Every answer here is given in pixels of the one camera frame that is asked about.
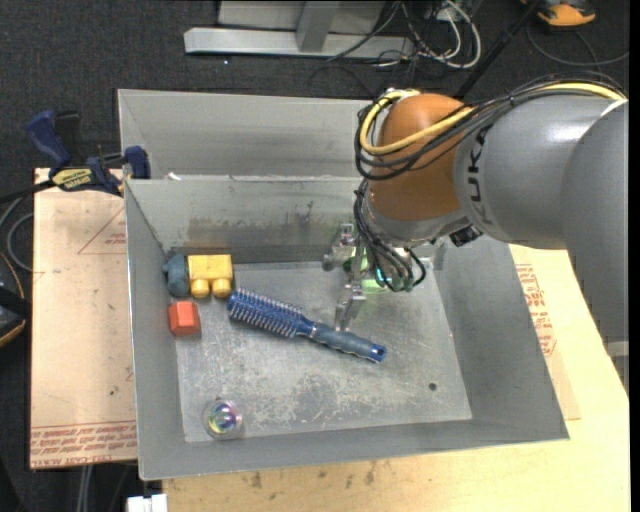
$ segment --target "blue clamp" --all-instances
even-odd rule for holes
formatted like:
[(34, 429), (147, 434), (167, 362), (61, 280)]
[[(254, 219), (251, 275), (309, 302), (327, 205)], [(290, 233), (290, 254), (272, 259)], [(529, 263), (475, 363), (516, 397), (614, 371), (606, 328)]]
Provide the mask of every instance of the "blue clamp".
[[(122, 195), (122, 180), (109, 172), (102, 158), (89, 157), (84, 166), (71, 166), (72, 157), (58, 136), (54, 126), (54, 113), (45, 110), (34, 116), (27, 124), (27, 135), (31, 142), (55, 161), (49, 171), (49, 181), (67, 192), (98, 190), (113, 195)], [(151, 169), (147, 154), (140, 146), (125, 149), (124, 155), (110, 159), (110, 164), (128, 163), (131, 177), (149, 179)]]

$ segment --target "yellow toy block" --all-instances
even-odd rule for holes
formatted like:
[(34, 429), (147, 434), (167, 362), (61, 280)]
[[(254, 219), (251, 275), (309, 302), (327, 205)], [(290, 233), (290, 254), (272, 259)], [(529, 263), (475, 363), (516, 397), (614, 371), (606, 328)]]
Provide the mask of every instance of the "yellow toy block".
[(231, 255), (196, 255), (189, 256), (187, 260), (191, 295), (197, 299), (203, 299), (213, 290), (214, 296), (223, 299), (231, 294), (233, 279)]

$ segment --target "gray metal tray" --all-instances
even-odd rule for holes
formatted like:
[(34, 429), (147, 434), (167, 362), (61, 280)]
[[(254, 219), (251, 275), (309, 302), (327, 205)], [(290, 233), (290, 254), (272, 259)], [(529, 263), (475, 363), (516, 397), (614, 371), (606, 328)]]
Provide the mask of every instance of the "gray metal tray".
[[(129, 181), (125, 203), (140, 476), (172, 478), (567, 437), (507, 246), (444, 244), (412, 293), (370, 293), (352, 330), (380, 364), (231, 323), (199, 300), (201, 336), (168, 329), (170, 251), (232, 254), (235, 284), (331, 323), (341, 270), (321, 270), (351, 220), (350, 178)], [(211, 438), (234, 400), (239, 439)]]

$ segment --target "brush handle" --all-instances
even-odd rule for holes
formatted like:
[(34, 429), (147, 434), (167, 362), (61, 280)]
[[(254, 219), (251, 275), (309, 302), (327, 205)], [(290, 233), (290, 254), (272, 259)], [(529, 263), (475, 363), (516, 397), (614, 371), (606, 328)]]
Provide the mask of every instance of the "brush handle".
[(328, 347), (346, 352), (347, 354), (364, 357), (374, 363), (380, 363), (387, 355), (387, 349), (382, 345), (356, 336), (351, 332), (336, 331), (322, 323), (316, 324), (315, 331), (311, 335), (311, 340), (317, 343), (323, 343)]
[(354, 354), (376, 363), (387, 354), (382, 345), (360, 338), (353, 333), (336, 331), (323, 323), (305, 318), (297, 306), (258, 295), (238, 288), (227, 302), (227, 311), (232, 320), (244, 322), (253, 327), (279, 334), (286, 338), (304, 336), (341, 352)]

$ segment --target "red block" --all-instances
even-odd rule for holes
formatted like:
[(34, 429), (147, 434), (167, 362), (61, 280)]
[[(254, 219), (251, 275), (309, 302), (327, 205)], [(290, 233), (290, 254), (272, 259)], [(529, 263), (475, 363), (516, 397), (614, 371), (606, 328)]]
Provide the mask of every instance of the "red block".
[(186, 300), (169, 306), (169, 328), (176, 336), (191, 336), (200, 330), (200, 315), (195, 302)]

